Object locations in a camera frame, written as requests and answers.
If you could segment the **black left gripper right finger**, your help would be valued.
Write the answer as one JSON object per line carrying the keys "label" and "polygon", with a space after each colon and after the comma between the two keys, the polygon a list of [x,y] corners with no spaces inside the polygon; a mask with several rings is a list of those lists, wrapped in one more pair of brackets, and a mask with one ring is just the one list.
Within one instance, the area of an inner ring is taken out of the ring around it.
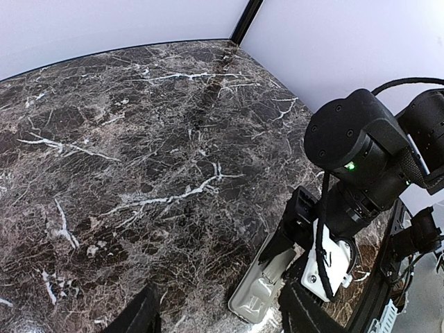
{"label": "black left gripper right finger", "polygon": [[279,296],[284,332],[343,332],[295,280],[285,283]]}

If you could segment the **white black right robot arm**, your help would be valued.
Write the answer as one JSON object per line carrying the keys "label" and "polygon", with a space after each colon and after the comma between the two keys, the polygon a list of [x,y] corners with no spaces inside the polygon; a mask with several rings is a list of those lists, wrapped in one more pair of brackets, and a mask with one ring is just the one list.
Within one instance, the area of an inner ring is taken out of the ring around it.
{"label": "white black right robot arm", "polygon": [[305,155],[337,182],[318,201],[301,191],[291,197],[261,262],[296,243],[308,248],[309,224],[320,216],[334,237],[351,238],[390,209],[408,186],[429,194],[443,188],[443,81],[429,82],[434,88],[398,114],[378,99],[379,89],[358,89],[312,116]]}

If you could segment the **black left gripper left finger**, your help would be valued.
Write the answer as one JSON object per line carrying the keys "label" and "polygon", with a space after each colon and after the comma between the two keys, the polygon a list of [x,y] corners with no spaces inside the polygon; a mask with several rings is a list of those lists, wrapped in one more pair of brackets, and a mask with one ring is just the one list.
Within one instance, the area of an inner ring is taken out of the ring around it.
{"label": "black left gripper left finger", "polygon": [[161,332],[160,296],[155,284],[147,284],[102,332]]}

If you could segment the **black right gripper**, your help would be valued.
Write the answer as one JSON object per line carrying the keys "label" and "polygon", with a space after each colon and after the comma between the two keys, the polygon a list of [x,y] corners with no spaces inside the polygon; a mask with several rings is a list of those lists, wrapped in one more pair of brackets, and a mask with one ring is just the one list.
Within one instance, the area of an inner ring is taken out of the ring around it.
{"label": "black right gripper", "polygon": [[279,225],[259,254],[259,263],[268,262],[295,244],[309,250],[313,244],[313,222],[318,218],[318,199],[298,186],[287,201]]}

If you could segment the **white remote control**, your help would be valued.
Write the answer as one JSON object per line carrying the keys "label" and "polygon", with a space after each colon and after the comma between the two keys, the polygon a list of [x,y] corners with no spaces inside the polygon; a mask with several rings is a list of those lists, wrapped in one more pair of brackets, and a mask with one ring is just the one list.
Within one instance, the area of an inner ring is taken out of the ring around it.
{"label": "white remote control", "polygon": [[262,277],[262,271],[270,261],[259,263],[259,254],[273,235],[271,233],[265,238],[252,264],[228,301],[228,309],[251,324],[258,324],[264,320],[268,309],[282,287],[282,277],[275,284],[269,284]]}

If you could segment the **grey battery cover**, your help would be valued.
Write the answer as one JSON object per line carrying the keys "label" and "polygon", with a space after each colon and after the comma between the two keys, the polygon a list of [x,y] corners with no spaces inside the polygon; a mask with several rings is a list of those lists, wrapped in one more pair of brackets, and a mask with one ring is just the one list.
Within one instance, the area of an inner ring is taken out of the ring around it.
{"label": "grey battery cover", "polygon": [[262,277],[269,283],[275,284],[287,270],[296,256],[296,252],[290,248],[274,257],[262,271]]}

